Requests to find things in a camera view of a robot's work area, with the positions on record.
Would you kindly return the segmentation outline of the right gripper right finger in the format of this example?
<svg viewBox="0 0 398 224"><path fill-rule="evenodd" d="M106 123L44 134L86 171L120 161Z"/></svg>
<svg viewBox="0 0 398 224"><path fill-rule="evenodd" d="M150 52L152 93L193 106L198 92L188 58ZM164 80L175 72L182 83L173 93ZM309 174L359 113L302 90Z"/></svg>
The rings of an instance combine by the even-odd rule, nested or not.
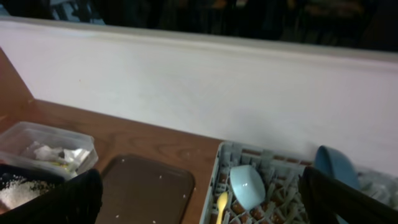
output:
<svg viewBox="0 0 398 224"><path fill-rule="evenodd" d="M306 167L298 190L310 223L397 223L397 211L350 186Z"/></svg>

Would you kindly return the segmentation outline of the white tissue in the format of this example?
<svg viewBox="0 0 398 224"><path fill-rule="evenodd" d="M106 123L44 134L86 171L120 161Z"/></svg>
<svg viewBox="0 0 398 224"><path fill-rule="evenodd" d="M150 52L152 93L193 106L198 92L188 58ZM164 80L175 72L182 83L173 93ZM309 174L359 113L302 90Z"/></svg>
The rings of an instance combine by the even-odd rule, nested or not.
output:
<svg viewBox="0 0 398 224"><path fill-rule="evenodd" d="M61 147L52 148L46 144L34 141L21 152L21 156L37 161L64 162L64 153Z"/></svg>
<svg viewBox="0 0 398 224"><path fill-rule="evenodd" d="M74 150L64 149L63 153L64 153L64 160L67 164L72 164L72 163L81 164L90 154L88 150L82 148Z"/></svg>

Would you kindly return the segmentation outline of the dark blue plate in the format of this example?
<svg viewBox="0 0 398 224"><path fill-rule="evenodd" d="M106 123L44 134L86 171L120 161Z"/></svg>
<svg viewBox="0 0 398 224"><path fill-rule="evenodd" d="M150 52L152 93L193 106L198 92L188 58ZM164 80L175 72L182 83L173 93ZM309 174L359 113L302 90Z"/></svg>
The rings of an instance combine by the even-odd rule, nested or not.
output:
<svg viewBox="0 0 398 224"><path fill-rule="evenodd" d="M308 174L312 223L350 223L359 220L362 211L359 180L352 162L342 152L320 146L315 168Z"/></svg>

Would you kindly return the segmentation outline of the pale yellow plastic spoon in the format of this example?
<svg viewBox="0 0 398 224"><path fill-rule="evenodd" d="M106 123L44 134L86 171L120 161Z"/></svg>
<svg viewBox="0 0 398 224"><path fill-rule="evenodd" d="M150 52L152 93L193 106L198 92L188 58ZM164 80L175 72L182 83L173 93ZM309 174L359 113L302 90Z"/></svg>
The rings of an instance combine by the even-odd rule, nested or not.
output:
<svg viewBox="0 0 398 224"><path fill-rule="evenodd" d="M218 209L218 216L216 219L216 224L221 224L223 219L223 212L228 203L228 192L223 192L217 199L217 209Z"/></svg>

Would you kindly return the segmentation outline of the light blue bowl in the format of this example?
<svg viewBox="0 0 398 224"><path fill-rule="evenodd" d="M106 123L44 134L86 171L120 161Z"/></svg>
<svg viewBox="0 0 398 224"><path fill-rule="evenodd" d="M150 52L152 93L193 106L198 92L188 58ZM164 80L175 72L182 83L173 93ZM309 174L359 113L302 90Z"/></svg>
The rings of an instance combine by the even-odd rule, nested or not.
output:
<svg viewBox="0 0 398 224"><path fill-rule="evenodd" d="M229 172L232 191L245 210L251 210L266 198L266 190L260 174L253 166L231 168Z"/></svg>

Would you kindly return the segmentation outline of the heap of rice grains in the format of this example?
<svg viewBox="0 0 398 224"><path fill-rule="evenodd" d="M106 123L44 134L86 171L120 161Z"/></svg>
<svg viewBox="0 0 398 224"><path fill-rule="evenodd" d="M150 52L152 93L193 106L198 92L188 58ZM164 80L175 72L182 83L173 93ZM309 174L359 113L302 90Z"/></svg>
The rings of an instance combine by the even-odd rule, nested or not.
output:
<svg viewBox="0 0 398 224"><path fill-rule="evenodd" d="M47 193L55 186L43 180L27 180L23 177L6 182L1 190L1 203L9 210L15 209Z"/></svg>

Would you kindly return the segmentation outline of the yellow green snack wrapper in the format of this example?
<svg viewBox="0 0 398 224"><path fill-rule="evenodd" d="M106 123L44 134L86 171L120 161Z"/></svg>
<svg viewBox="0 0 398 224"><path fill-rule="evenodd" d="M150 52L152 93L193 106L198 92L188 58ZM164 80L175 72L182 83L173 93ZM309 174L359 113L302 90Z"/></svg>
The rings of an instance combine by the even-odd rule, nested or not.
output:
<svg viewBox="0 0 398 224"><path fill-rule="evenodd" d="M68 172L72 171L72 165L68 163L61 163L61 162L54 162L54 161L47 161L48 164L51 164L53 166L61 167L62 169L65 169Z"/></svg>

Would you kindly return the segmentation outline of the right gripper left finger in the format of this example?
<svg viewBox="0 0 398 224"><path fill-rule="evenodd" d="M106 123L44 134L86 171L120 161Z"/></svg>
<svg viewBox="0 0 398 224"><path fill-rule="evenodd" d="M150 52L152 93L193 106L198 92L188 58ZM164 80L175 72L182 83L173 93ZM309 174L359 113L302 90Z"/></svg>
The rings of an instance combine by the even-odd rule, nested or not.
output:
<svg viewBox="0 0 398 224"><path fill-rule="evenodd" d="M55 187L1 215L1 223L94 223L102 206L103 183L100 173L90 169L70 180L42 170L2 168L1 189L17 176L38 180Z"/></svg>

